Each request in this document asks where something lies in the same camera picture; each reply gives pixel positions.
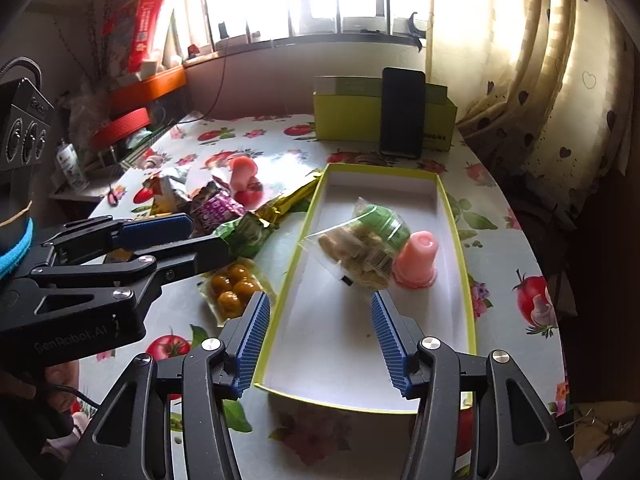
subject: barcode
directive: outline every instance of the barcode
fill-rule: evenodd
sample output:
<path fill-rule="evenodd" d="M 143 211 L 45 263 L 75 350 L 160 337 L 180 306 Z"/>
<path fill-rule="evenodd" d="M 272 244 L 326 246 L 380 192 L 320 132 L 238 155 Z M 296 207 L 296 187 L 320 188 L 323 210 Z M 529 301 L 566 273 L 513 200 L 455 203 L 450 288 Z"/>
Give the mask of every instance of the barcode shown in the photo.
<path fill-rule="evenodd" d="M 373 249 L 365 259 L 365 264 L 368 264 L 373 270 L 383 276 L 389 276 L 391 274 L 393 263 L 393 258 L 386 254 L 385 251 L 379 249 Z"/>

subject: window sill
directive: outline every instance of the window sill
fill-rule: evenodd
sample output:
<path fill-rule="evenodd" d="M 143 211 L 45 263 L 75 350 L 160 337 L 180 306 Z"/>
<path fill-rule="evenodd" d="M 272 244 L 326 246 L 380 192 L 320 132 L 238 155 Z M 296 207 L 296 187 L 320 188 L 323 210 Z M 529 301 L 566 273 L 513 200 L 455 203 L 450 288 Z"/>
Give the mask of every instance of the window sill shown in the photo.
<path fill-rule="evenodd" d="M 399 44 L 415 47 L 415 38 L 409 36 L 390 36 L 388 34 L 313 34 L 310 36 L 295 36 L 293 38 L 281 38 L 280 40 L 256 41 L 255 43 L 229 45 L 222 50 L 204 54 L 202 56 L 188 59 L 184 62 L 184 67 L 188 68 L 200 63 L 204 63 L 211 59 L 217 59 L 225 56 L 234 56 L 244 52 L 252 52 L 254 50 L 263 50 L 266 48 L 277 48 L 281 46 L 290 46 L 295 44 L 306 43 L 386 43 Z"/>

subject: plastic snack bag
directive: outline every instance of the plastic snack bag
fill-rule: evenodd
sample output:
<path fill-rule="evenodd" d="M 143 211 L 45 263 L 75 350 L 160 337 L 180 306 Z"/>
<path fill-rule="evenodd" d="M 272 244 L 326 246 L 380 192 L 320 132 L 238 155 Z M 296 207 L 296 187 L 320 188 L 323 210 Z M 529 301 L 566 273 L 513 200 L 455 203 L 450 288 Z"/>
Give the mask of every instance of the plastic snack bag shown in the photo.
<path fill-rule="evenodd" d="M 305 237 L 302 247 L 347 285 L 379 289 L 410 235 L 393 210 L 359 198 L 351 220 Z"/>
<path fill-rule="evenodd" d="M 264 291 L 275 305 L 276 295 L 269 280 L 247 258 L 238 258 L 223 269 L 207 272 L 202 277 L 205 280 L 198 284 L 198 290 L 216 316 L 218 326 L 224 326 L 227 319 L 242 316 L 251 296 L 259 290 Z"/>
<path fill-rule="evenodd" d="M 110 77 L 137 73 L 144 60 L 162 61 L 173 12 L 173 0 L 131 0 L 116 12 L 102 31 Z"/>

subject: green snack packet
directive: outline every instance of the green snack packet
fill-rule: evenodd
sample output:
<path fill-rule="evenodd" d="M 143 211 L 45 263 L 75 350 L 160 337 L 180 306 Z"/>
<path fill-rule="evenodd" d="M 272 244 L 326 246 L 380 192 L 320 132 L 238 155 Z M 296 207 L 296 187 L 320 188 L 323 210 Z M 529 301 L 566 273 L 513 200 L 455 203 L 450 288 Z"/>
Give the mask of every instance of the green snack packet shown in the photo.
<path fill-rule="evenodd" d="M 228 245 L 233 256 L 253 258 L 262 248 L 276 226 L 246 212 L 240 218 L 219 226 L 215 233 Z"/>

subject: red package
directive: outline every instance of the red package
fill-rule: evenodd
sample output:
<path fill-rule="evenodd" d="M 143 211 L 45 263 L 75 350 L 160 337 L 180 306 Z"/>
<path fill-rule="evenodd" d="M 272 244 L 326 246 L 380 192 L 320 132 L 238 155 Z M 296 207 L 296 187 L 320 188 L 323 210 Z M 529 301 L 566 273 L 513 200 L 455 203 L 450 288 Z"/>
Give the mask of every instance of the red package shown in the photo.
<path fill-rule="evenodd" d="M 144 60 L 162 59 L 173 12 L 173 0 L 133 0 L 116 12 L 102 31 L 111 77 L 139 72 Z"/>

